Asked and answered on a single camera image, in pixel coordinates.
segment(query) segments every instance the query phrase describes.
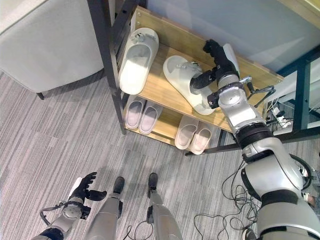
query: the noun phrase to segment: white slipper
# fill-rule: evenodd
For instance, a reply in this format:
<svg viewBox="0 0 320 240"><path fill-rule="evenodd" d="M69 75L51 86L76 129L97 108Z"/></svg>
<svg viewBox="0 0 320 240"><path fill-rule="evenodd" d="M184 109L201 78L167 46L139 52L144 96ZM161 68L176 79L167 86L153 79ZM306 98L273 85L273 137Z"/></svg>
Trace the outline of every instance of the white slipper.
<svg viewBox="0 0 320 240"><path fill-rule="evenodd" d="M182 94L197 113L209 115L214 112L214 109L209 107L206 100L207 96L204 96L204 101L201 93L193 94L190 91L191 79L202 73L201 68L196 62L188 62L182 56L170 56L163 64L163 72L169 83Z"/></svg>
<svg viewBox="0 0 320 240"><path fill-rule="evenodd" d="M211 127L204 122L199 122L198 128L189 146L190 151L200 155L206 149L212 136Z"/></svg>
<svg viewBox="0 0 320 240"><path fill-rule="evenodd" d="M137 95L144 89L158 49L159 38L154 30L142 27L131 34L125 45L119 72L119 85L122 91Z"/></svg>
<svg viewBox="0 0 320 240"><path fill-rule="evenodd" d="M199 120L183 115L178 131L174 138L174 145L181 150L187 149L197 131Z"/></svg>
<svg viewBox="0 0 320 240"><path fill-rule="evenodd" d="M128 129L138 128L146 101L147 100L138 96L130 96L125 115L125 125Z"/></svg>
<svg viewBox="0 0 320 240"><path fill-rule="evenodd" d="M145 135L151 133L161 115L163 107L151 101L147 101L139 123L139 132Z"/></svg>

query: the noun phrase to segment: power strip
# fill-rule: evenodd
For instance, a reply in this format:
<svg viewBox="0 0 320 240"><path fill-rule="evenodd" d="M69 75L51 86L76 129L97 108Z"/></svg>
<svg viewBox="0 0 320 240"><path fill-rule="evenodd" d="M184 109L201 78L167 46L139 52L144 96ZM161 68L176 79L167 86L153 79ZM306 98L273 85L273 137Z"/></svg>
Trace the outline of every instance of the power strip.
<svg viewBox="0 0 320 240"><path fill-rule="evenodd" d="M287 128L291 125L291 122L288 121L284 116L279 116L277 117L277 114L280 113L279 108L275 107L274 109L271 110L273 116L278 120L281 128Z"/></svg>

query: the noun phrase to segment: black metal frame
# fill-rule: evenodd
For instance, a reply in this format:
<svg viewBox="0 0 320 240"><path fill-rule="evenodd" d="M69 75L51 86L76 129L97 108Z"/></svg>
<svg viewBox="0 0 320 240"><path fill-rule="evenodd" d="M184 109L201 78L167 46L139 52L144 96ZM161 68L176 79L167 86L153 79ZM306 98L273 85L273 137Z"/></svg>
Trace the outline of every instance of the black metal frame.
<svg viewBox="0 0 320 240"><path fill-rule="evenodd" d="M113 25L108 0L87 0L87 3L121 132L126 134L124 107L129 95L123 93L122 96L122 91L119 88L118 65L124 52L125 40L130 33L132 14L138 4L146 7L147 1L125 0ZM293 131L276 136L284 143L319 137L320 127L307 129L308 122L305 118L306 114L309 113L310 62L319 57L320 46L317 46L278 72L283 76L287 76L294 71L298 72ZM225 145L226 134L226 131L221 130L217 147L206 149L203 153L211 154L240 149L237 143ZM185 155L191 156L193 153L187 152Z"/></svg>
<svg viewBox="0 0 320 240"><path fill-rule="evenodd" d="M111 23L108 0L87 0L93 28L102 58L104 73L111 90L111 96L122 134L126 134L124 107L129 95L119 88L118 65L130 33L131 17L138 3L145 7L146 0L125 0Z"/></svg>

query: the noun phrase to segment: shoe rack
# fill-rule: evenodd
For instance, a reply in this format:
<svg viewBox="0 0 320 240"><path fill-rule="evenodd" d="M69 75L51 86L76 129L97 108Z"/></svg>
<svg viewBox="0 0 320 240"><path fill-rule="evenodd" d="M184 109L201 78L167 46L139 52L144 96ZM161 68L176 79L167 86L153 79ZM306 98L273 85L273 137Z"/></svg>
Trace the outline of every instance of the shoe rack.
<svg viewBox="0 0 320 240"><path fill-rule="evenodd" d="M126 7L127 2L125 1L124 6L122 7L122 13L124 7ZM118 25L117 18L114 22L114 25L109 29L112 33L117 33L117 31L113 30L115 26ZM103 36L103 34L97 33L95 20L92 17L93 24L95 26L95 32L98 39L99 46L102 44L106 44L106 42L99 43L99 38ZM202 71L210 70L214 67L213 59L209 54L205 53L202 48L205 45L205 39L196 33L190 31L189 29L180 26L177 23L174 23L162 16L156 15L151 11L138 6L135 9L134 14L132 14L131 27L135 26L135 29L138 28L151 28L155 30L159 36L159 50L155 57L155 60L151 66L148 78L146 80L145 86L138 95L141 98L144 98L148 101L155 102L161 106L163 106L163 111L161 116L159 117L153 131L147 135L147 137L161 141L166 144L170 144L174 146L175 136L178 130L178 126L180 120L183 115L187 115L189 117L200 120L201 122L205 122L211 124L217 128L220 128L224 131L231 132L231 129L227 123L227 120L222 113L220 108L217 108L210 115L201 115L193 110L193 108L189 105L187 100L167 81L164 73L163 73L163 64L165 60L173 55L179 55L186 58L188 61L195 61L199 63L199 66L202 68ZM108 39L110 39L108 35L108 29L106 34L104 35ZM122 38L123 45L126 44L128 38L128 34ZM114 56L112 51L110 51L110 56L106 53L101 53L104 68L107 69L106 75L108 78L108 83L110 88L112 89L112 98L115 105L115 109L117 112L117 116L119 119L120 127L123 133L125 133L125 125L124 125L124 110L126 99L128 96L126 94L121 93L119 85L117 85L118 80L118 72L110 70L110 61L112 58L117 57L117 51L114 52ZM246 60L245 58L237 55L237 61L240 69L240 76L252 76L252 83L256 88L264 88L268 85L275 85L282 81L282 77L271 70L259 65L258 63ZM118 69L120 68L120 61L117 61ZM217 83L213 82L209 86L212 91L216 91ZM256 104L262 97L263 93L255 94L249 102L254 105ZM258 111L263 114L264 106L261 104L258 108ZM138 129L131 130L132 132L138 133Z"/></svg>

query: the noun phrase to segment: striped carpet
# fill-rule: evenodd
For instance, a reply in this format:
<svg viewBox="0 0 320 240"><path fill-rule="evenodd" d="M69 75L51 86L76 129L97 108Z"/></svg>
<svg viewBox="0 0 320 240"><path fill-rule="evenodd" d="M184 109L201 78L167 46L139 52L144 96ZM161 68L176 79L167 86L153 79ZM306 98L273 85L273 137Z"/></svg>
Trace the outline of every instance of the striped carpet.
<svg viewBox="0 0 320 240"><path fill-rule="evenodd" d="M193 223L195 214L237 211L233 201L222 196L221 185L242 161L240 151L186 157L175 147L148 137L132 132L122 135L110 89L99 76L43 94L42 101L0 74L1 239L31 239L40 233L45 224L39 210L65 200L75 179L93 171L98 174L92 189L101 191L110 191L117 176L125 178L118 240L129 225L134 229L146 219L151 172L158 173L158 191L184 239L201 239ZM320 169L319 139L285 147ZM236 183L241 183L239 176ZM92 207L89 218L79 221L68 239L84 239L102 202L87 204ZM49 213L48 219L57 215ZM196 222L204 239L217 239L221 219L200 217ZM241 239L241 231L227 228L229 239ZM143 225L137 239L146 237L148 231L150 226ZM220 239L227 239L225 232Z"/></svg>

